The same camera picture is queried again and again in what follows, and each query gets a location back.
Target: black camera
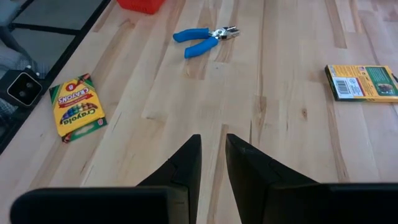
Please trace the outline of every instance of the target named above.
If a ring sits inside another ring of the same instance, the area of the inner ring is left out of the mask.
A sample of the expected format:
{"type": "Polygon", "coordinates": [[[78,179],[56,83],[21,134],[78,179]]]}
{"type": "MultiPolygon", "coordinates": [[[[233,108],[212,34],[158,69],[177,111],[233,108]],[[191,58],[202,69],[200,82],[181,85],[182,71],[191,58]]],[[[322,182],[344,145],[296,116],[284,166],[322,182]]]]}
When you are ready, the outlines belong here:
{"type": "Polygon", "coordinates": [[[8,103],[30,108],[43,90],[31,66],[25,70],[9,70],[0,79],[0,98],[8,103]]]}

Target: pliers jaw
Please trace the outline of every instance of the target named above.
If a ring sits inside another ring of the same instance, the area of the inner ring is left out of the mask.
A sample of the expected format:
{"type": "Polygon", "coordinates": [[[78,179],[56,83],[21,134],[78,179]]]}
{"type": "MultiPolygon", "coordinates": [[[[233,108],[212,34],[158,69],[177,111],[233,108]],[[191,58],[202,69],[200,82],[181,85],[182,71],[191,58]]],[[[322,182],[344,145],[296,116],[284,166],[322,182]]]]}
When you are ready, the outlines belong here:
{"type": "Polygon", "coordinates": [[[241,31],[236,28],[236,26],[223,27],[212,32],[209,35],[217,38],[218,40],[228,40],[233,37],[237,37],[241,31]]]}

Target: wooden table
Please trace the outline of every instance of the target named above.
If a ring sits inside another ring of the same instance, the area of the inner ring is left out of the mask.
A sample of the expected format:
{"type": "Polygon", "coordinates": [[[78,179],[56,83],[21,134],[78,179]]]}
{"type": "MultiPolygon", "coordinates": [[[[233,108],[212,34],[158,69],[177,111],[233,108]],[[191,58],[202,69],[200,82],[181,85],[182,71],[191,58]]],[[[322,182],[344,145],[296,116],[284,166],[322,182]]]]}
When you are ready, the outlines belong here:
{"type": "Polygon", "coordinates": [[[64,144],[45,95],[0,157],[0,219],[46,186],[134,186],[201,134],[198,223],[239,223],[224,160],[235,133],[319,182],[398,181],[398,106],[332,98],[326,64],[398,71],[398,4],[166,0],[154,16],[112,1],[54,85],[90,72],[107,127],[64,144]],[[241,35],[185,60],[174,32],[241,35]]]}

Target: crayola crayon box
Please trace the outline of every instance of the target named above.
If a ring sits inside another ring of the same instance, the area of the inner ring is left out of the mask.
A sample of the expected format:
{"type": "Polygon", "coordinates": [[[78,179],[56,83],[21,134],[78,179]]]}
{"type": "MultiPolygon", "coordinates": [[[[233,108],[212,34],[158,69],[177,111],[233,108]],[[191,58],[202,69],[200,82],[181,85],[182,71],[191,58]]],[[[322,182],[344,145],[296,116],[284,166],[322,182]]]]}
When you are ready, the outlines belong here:
{"type": "Polygon", "coordinates": [[[388,66],[327,65],[335,100],[398,102],[398,78],[388,66]]]}
{"type": "Polygon", "coordinates": [[[70,142],[107,125],[90,74],[50,88],[55,125],[63,142],[70,142]]]}

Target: metal pliers head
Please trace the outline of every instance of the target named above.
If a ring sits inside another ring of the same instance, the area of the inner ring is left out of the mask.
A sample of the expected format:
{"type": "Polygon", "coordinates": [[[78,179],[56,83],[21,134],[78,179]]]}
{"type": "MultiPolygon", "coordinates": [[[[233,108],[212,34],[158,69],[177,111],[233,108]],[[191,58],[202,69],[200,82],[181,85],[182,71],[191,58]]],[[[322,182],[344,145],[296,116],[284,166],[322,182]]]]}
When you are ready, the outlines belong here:
{"type": "Polygon", "coordinates": [[[192,58],[210,50],[218,44],[219,40],[228,40],[232,37],[237,37],[239,34],[240,30],[238,30],[236,26],[223,27],[214,31],[210,31],[209,28],[196,28],[173,34],[173,39],[177,42],[205,39],[203,42],[185,49],[184,57],[192,58]]]}
{"type": "Polygon", "coordinates": [[[211,31],[209,34],[219,40],[228,40],[230,38],[237,37],[240,33],[241,31],[237,29],[236,26],[231,26],[211,31]]]}

